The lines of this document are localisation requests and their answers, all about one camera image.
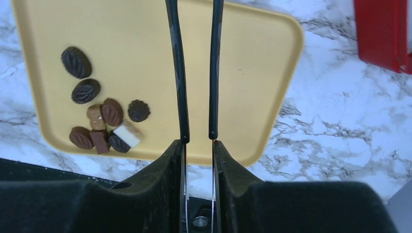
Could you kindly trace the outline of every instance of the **white chocolate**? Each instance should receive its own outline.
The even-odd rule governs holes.
[[[135,148],[143,138],[143,135],[127,120],[124,120],[113,132],[131,148]]]

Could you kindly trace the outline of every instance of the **beige tray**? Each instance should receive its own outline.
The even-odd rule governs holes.
[[[25,64],[43,137],[58,150],[96,154],[69,141],[74,126],[89,127],[87,107],[111,97],[127,115],[134,99],[150,117],[135,126],[144,140],[126,154],[155,160],[179,138],[172,47],[164,0],[13,0]],[[208,87],[212,1],[179,0],[191,141],[188,161],[211,164]],[[70,96],[78,79],[60,55],[77,46],[93,65],[102,90],[92,102]],[[219,140],[244,166],[262,154],[303,47],[290,16],[226,2],[220,58]]]

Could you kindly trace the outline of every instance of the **red container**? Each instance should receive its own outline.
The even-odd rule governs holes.
[[[412,74],[408,54],[408,0],[354,0],[359,58]]]

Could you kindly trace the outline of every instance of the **screw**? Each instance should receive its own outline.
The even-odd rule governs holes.
[[[199,216],[193,220],[193,225],[195,225],[196,227],[205,227],[207,226],[208,222],[209,221],[207,217]]]

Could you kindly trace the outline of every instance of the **marble countertop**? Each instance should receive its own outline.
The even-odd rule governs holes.
[[[387,201],[412,176],[412,76],[358,58],[352,0],[240,0],[294,16],[305,48],[267,148],[267,181],[360,181]],[[0,157],[121,181],[147,161],[59,152],[41,137],[9,0],[0,0]],[[211,168],[189,194],[211,198]]]

